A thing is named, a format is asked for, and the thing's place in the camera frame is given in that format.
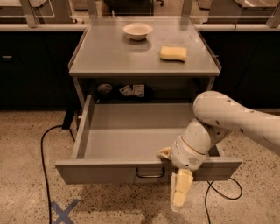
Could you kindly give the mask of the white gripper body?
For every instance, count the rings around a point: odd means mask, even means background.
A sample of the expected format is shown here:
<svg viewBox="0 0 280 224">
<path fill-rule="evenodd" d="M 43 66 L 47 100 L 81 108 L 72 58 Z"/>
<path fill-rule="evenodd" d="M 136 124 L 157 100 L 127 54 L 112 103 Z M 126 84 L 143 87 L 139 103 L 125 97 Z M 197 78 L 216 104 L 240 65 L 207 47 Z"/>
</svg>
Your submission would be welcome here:
<svg viewBox="0 0 280 224">
<path fill-rule="evenodd" d="M 171 145 L 171 163 L 179 169 L 198 170 L 206 160 L 206 154 L 199 154 L 188 146 L 182 136 L 177 136 Z"/>
</svg>

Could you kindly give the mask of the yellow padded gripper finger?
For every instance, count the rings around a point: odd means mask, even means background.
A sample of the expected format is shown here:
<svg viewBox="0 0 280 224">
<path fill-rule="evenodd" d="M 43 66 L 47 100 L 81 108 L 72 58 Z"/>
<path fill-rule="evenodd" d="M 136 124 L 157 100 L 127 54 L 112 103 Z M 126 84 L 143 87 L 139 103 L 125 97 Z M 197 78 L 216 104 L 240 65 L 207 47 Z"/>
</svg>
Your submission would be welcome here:
<svg viewBox="0 0 280 224">
<path fill-rule="evenodd" d="M 170 146 L 164 147 L 163 149 L 161 149 L 157 152 L 157 157 L 166 158 L 168 160 L 171 160 L 172 159 L 171 150 L 172 150 L 172 148 Z"/>
<path fill-rule="evenodd" d="M 193 172 L 189 169 L 179 169 L 171 175 L 171 210 L 178 212 L 186 201 L 193 183 Z"/>
</svg>

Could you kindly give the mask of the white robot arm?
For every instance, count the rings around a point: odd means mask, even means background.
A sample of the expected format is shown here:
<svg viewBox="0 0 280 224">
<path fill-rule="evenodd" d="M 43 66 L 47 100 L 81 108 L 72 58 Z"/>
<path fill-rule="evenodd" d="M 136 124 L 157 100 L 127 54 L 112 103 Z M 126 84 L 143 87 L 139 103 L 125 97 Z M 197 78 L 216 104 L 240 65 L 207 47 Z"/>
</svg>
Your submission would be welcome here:
<svg viewBox="0 0 280 224">
<path fill-rule="evenodd" d="M 242 106 L 225 94 L 206 91 L 193 102 L 194 118 L 170 147 L 157 155 L 167 158 L 178 171 L 171 175 L 171 210 L 177 212 L 186 201 L 193 172 L 207 159 L 210 149 L 230 132 L 240 132 L 280 155 L 280 117 Z"/>
</svg>

